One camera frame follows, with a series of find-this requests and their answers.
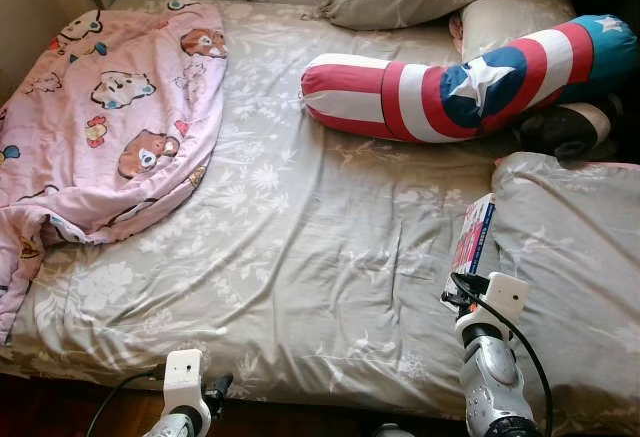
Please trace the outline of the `pink cartoon print duvet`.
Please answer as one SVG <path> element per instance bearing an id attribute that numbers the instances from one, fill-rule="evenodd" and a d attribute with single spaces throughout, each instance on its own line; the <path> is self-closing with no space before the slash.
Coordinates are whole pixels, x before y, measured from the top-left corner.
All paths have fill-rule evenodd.
<path id="1" fill-rule="evenodd" d="M 209 3 L 92 9 L 0 107 L 0 344 L 46 250 L 155 225 L 204 177 L 223 117 L 225 25 Z"/>

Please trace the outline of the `black and cream plush toy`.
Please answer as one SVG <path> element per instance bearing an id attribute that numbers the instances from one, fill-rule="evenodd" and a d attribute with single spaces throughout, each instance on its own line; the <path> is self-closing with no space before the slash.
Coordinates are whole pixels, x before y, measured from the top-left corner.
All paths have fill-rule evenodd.
<path id="1" fill-rule="evenodd" d="M 558 161 L 605 161 L 616 150 L 611 131 L 622 117 L 621 100 L 604 97 L 526 113 L 512 130 L 522 152 L 553 155 Z"/>

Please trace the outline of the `colourful comic book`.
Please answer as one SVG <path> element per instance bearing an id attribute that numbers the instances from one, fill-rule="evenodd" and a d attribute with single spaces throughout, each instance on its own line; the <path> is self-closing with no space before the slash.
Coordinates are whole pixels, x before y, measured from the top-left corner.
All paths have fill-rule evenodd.
<path id="1" fill-rule="evenodd" d="M 462 216 L 454 221 L 456 239 L 453 240 L 451 273 L 479 274 L 488 277 L 498 267 L 498 251 L 490 232 L 497 207 L 494 194 L 489 193 L 472 201 Z"/>

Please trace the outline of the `bed with grey floral sheet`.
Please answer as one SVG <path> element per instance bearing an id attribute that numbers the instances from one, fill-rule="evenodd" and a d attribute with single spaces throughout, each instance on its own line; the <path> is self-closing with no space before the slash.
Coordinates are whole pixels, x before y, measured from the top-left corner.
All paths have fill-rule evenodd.
<path id="1" fill-rule="evenodd" d="M 51 250 L 0 376 L 115 385 L 197 347 L 234 399 L 461 417 L 454 221 L 511 141 L 430 146 L 325 129 L 300 102 L 321 53 L 458 61 L 443 26 L 356 33 L 301 4 L 218 2 L 230 48 L 204 181 L 169 217 Z"/>

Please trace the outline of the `small cream pillow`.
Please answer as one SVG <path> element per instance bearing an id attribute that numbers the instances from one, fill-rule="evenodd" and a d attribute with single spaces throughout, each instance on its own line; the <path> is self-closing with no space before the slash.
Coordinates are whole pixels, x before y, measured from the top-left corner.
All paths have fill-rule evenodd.
<path id="1" fill-rule="evenodd" d="M 479 0 L 454 12 L 449 29 L 462 61 L 579 15 L 570 0 Z"/>

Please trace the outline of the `long Captain America pillow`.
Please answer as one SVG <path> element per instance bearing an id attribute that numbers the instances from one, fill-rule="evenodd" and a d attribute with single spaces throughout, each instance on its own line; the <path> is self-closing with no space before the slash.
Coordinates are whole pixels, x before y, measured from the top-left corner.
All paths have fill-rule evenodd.
<path id="1" fill-rule="evenodd" d="M 612 15 L 584 15 L 461 65 L 321 54 L 302 72 L 306 111 L 351 134 L 458 143 L 548 105 L 604 97 L 639 67 L 639 38 Z"/>

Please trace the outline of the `folded grey floral quilt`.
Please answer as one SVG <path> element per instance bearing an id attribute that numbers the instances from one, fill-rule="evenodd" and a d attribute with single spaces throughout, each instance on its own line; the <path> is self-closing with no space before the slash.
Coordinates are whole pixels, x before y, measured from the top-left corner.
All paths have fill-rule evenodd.
<path id="1" fill-rule="evenodd" d="M 492 177 L 500 272 L 549 379 L 556 436 L 640 432 L 639 169 L 518 152 Z"/>

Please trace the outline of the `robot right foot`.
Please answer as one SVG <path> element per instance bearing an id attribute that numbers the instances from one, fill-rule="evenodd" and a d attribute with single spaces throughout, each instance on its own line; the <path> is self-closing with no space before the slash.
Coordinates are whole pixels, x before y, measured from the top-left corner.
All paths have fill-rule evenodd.
<path id="1" fill-rule="evenodd" d="M 384 423 L 380 424 L 370 437 L 416 437 L 406 429 L 399 427 L 396 423 Z"/>

